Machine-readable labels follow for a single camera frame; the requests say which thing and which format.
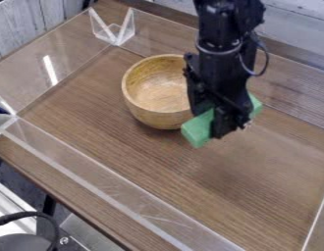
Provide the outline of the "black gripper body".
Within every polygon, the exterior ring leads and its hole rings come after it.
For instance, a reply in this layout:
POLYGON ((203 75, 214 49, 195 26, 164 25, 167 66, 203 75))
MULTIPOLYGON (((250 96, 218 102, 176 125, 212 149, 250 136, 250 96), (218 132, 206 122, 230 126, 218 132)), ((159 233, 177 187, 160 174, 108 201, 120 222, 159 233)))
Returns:
POLYGON ((240 43, 226 50, 200 43, 195 47, 198 52, 185 53, 183 59, 204 82, 210 100, 230 100, 243 107, 248 94, 246 83, 254 70, 255 45, 240 43))

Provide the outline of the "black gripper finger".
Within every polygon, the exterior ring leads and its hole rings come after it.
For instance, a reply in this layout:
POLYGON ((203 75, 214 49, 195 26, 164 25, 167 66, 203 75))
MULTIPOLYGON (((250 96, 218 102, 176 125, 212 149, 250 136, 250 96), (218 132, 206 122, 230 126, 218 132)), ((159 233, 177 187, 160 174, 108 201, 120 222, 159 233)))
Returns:
POLYGON ((239 109, 219 105, 214 108, 212 119, 212 137, 222 139, 227 134, 244 129, 244 125, 250 122, 250 113, 252 106, 244 106, 239 109))
POLYGON ((189 65, 185 66, 183 75, 187 82, 189 110, 192 115, 198 117, 214 107, 214 102, 208 98, 204 82, 189 65))

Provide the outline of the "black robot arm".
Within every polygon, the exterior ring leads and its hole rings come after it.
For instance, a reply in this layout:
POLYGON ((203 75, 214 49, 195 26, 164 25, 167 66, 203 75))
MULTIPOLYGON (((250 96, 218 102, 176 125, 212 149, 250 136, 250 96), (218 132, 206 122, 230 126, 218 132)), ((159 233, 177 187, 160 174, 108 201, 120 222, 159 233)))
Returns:
POLYGON ((264 23, 260 0, 193 0, 198 35, 193 53, 183 55, 189 110, 208 114, 208 134, 220 139, 243 129, 255 111, 247 81, 264 72, 255 69, 258 50, 267 47, 255 28, 264 23))

